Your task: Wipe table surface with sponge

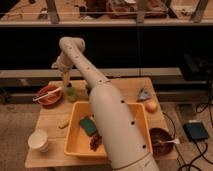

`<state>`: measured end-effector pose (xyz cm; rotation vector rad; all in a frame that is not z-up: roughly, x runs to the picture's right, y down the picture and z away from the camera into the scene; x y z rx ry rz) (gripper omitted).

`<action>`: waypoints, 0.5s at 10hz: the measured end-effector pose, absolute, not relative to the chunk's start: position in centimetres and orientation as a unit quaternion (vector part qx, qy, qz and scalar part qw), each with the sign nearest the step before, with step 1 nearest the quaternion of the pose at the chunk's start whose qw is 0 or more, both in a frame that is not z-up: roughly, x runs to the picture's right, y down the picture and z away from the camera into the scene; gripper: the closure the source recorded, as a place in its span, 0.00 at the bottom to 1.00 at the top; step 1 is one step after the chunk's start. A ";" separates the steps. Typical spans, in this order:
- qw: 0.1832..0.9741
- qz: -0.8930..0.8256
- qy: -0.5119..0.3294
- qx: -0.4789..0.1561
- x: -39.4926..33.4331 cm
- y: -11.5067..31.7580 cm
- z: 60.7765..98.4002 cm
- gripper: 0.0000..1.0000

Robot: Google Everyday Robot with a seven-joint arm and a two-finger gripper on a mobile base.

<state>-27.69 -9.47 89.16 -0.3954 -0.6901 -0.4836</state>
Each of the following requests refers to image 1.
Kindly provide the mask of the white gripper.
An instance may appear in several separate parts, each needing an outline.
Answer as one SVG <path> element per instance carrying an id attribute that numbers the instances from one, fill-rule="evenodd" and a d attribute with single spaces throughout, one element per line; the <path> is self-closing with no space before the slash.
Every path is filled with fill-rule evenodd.
<path id="1" fill-rule="evenodd" d="M 61 58 L 61 57 L 58 57 L 56 61 L 51 65 L 52 69 L 58 69 L 61 72 L 63 72 L 61 74 L 61 77 L 62 77 L 62 82 L 64 87 L 67 87 L 70 82 L 70 78 L 71 78 L 70 70 L 72 67 L 73 67 L 72 61 L 66 60 L 65 58 Z"/>

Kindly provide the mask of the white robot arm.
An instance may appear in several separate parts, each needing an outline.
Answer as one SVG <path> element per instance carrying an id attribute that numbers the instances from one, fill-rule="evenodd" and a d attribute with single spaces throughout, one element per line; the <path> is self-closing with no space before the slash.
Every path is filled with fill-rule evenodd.
<path id="1" fill-rule="evenodd" d="M 52 64 L 65 73 L 75 66 L 90 87 L 89 102 L 113 171 L 160 171 L 120 90 L 84 55 L 82 38 L 62 37 Z"/>

